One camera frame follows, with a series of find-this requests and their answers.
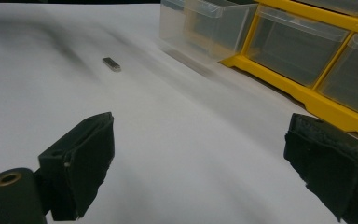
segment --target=screw hole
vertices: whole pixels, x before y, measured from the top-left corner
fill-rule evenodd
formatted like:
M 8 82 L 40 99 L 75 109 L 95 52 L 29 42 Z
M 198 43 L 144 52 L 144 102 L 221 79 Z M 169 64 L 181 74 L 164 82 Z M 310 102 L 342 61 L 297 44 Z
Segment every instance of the screw hole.
M 21 173 L 14 172 L 0 176 L 0 187 L 11 185 L 21 179 Z

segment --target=yellow drawer frame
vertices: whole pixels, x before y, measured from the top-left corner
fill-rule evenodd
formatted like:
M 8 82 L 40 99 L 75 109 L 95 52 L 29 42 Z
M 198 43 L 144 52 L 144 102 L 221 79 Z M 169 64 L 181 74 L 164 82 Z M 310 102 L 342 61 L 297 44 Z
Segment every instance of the yellow drawer frame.
M 349 35 L 343 41 L 337 54 L 333 57 L 331 62 L 325 67 L 324 71 L 318 77 L 315 84 L 311 87 L 302 86 L 289 78 L 286 78 L 267 67 L 255 63 L 245 56 L 245 52 L 249 47 L 255 28 L 258 24 L 259 17 L 256 14 L 251 25 L 249 34 L 247 35 L 243 49 L 240 54 L 225 59 L 221 63 L 228 67 L 238 67 L 243 71 L 259 77 L 267 83 L 287 92 L 292 97 L 303 103 L 306 109 L 316 117 L 324 119 L 327 122 L 337 126 L 345 132 L 358 133 L 358 112 L 355 112 L 344 105 L 332 101 L 316 90 L 333 67 L 343 50 L 346 48 L 353 34 L 358 33 L 358 18 L 338 14 L 329 10 L 318 7 L 308 6 L 291 0 L 256 0 L 260 5 L 269 7 L 276 7 L 287 12 L 297 14 L 305 18 L 322 21 L 328 24 L 335 25 L 350 31 Z

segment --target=plastic storage drawer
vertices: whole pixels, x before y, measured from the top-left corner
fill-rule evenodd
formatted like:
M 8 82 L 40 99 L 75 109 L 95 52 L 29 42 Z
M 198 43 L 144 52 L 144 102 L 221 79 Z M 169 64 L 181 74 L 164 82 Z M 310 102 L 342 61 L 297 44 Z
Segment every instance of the plastic storage drawer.
M 358 0 L 297 0 L 316 7 L 323 7 L 337 12 L 358 16 Z
M 162 0 L 159 36 L 197 61 L 218 62 L 241 50 L 256 7 L 224 0 Z
M 354 35 L 320 87 L 332 100 L 358 112 L 358 35 Z
M 348 31 L 284 11 L 259 7 L 246 56 L 304 86 L 311 86 L 336 54 Z

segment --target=white surface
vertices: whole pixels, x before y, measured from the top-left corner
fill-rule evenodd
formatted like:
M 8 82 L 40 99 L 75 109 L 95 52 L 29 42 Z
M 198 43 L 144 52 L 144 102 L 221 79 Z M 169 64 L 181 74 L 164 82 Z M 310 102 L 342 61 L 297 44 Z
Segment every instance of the white surface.
M 116 156 L 78 223 L 337 223 L 282 157 L 306 112 L 219 63 L 179 63 L 157 44 L 158 15 L 0 4 L 0 172 L 36 170 L 78 122 L 112 111 Z

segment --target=small metal object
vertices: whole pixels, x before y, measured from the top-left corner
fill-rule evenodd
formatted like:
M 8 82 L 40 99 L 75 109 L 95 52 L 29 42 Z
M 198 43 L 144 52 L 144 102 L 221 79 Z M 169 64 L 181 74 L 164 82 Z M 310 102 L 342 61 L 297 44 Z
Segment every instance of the small metal object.
M 118 63 L 116 63 L 115 61 L 113 61 L 111 58 L 103 58 L 103 62 L 110 67 L 110 69 L 112 69 L 114 72 L 119 72 L 121 71 L 121 67 Z

